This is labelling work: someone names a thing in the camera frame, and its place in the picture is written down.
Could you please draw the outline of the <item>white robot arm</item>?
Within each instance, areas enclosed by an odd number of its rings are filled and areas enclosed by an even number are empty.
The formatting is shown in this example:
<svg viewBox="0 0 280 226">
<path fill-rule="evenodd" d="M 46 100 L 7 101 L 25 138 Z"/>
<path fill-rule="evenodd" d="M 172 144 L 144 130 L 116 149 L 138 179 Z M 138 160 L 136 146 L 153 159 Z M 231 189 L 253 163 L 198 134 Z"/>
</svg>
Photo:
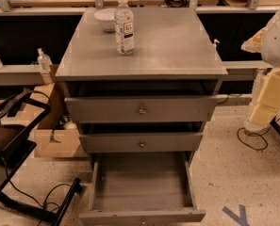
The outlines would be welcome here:
<svg viewBox="0 0 280 226">
<path fill-rule="evenodd" d="M 260 53 L 262 60 L 272 66 L 268 73 L 256 77 L 244 121 L 246 130 L 257 132 L 268 127 L 280 111 L 280 9 L 265 27 L 241 45 L 241 49 Z"/>
</svg>

